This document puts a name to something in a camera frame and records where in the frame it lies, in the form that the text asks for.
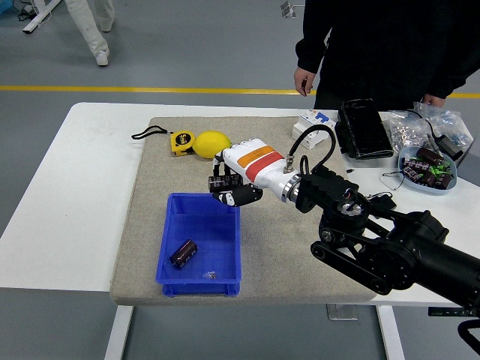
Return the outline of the person's right hand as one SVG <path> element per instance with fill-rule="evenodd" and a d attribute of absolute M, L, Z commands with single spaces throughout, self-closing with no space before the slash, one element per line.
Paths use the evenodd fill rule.
<path fill-rule="evenodd" d="M 303 97 L 307 97 L 314 87 L 317 74 L 297 67 L 293 74 L 295 90 Z"/>

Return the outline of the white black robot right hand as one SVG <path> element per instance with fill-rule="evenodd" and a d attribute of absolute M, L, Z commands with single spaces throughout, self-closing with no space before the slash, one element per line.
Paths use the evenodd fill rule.
<path fill-rule="evenodd" d="M 232 207 L 260 200 L 265 189 L 285 203 L 295 203 L 299 184 L 293 156 L 282 156 L 261 139 L 249 139 L 217 153 L 213 175 L 208 177 L 209 192 Z"/>

